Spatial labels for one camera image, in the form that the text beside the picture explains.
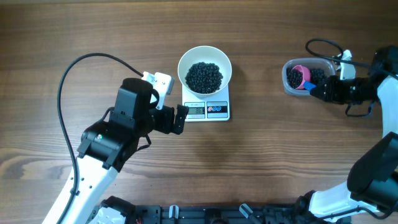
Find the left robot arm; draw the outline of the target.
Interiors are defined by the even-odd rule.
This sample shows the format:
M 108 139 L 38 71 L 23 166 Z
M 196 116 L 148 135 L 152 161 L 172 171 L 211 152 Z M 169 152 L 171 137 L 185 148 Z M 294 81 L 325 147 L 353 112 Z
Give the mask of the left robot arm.
M 188 107 L 157 110 L 153 86 L 138 78 L 126 78 L 118 90 L 115 106 L 81 136 L 76 167 L 71 171 L 60 195 L 44 223 L 134 223 L 136 208 L 117 197 L 97 205 L 104 191 L 115 180 L 125 162 L 142 148 L 140 138 L 153 130 L 181 134 Z

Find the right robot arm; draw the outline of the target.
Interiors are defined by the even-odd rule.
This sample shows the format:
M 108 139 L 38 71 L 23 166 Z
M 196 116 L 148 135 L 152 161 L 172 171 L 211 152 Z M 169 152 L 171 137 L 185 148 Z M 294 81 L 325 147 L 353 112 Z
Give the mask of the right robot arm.
M 336 223 L 361 212 L 383 220 L 397 211 L 397 47 L 376 50 L 367 68 L 366 78 L 329 77 L 318 85 L 305 85 L 312 96 L 329 103 L 380 103 L 383 134 L 356 161 L 345 183 L 299 197 L 294 223 Z

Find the pink scoop with blue handle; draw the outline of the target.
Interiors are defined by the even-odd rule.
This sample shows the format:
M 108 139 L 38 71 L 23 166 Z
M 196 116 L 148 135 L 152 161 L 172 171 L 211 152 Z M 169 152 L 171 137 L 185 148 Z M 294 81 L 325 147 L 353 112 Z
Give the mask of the pink scoop with blue handle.
M 311 89 L 315 88 L 311 80 L 310 70 L 303 65 L 296 65 L 293 67 L 292 71 L 297 75 L 301 76 L 301 83 L 295 88 L 296 90 L 307 90 L 310 91 Z

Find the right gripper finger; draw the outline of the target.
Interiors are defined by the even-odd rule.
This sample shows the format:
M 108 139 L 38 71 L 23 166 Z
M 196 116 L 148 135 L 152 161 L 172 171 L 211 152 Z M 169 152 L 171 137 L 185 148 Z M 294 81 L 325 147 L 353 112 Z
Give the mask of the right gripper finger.
M 316 87 L 316 90 L 333 90 L 335 87 L 336 77 L 329 76 L 326 79 L 322 80 Z
M 333 90 L 328 87 L 318 86 L 310 90 L 310 94 L 325 102 L 333 102 Z

